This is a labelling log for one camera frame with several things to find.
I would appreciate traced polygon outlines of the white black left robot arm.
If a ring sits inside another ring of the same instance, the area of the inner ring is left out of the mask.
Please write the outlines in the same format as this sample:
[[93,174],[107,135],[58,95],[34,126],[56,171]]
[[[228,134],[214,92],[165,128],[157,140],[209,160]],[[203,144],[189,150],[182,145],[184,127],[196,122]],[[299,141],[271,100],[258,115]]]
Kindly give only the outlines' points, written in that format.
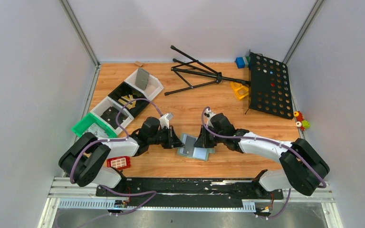
[[106,160],[115,157],[136,157],[147,152],[149,146],[164,149],[184,146],[166,117],[148,117],[141,128],[128,138],[100,138],[83,134],[59,159],[59,167],[73,184],[84,187],[90,183],[115,188],[125,177],[114,168],[104,167]]

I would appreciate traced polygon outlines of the dark credit card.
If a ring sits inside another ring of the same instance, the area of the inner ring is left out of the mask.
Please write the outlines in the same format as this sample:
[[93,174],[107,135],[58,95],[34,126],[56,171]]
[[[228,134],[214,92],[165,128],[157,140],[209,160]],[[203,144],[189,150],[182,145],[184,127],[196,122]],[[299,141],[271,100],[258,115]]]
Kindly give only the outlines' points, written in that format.
[[187,135],[186,139],[185,139],[184,149],[182,151],[182,154],[186,155],[186,156],[189,156],[189,157],[192,157],[194,149],[195,149],[195,147],[194,147],[195,142],[196,142],[195,137]]

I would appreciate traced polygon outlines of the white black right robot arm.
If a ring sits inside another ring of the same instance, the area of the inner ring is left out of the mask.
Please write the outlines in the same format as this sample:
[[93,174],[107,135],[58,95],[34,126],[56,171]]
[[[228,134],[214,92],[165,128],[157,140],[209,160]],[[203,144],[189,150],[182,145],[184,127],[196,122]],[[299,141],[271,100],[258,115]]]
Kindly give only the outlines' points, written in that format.
[[255,154],[278,162],[280,170],[263,170],[253,180],[262,191],[295,189],[310,196],[317,188],[325,188],[324,178],[330,167],[305,139],[280,141],[261,137],[249,130],[235,128],[223,114],[209,107],[202,113],[200,134],[194,144],[198,148],[213,148],[222,143],[229,150]]

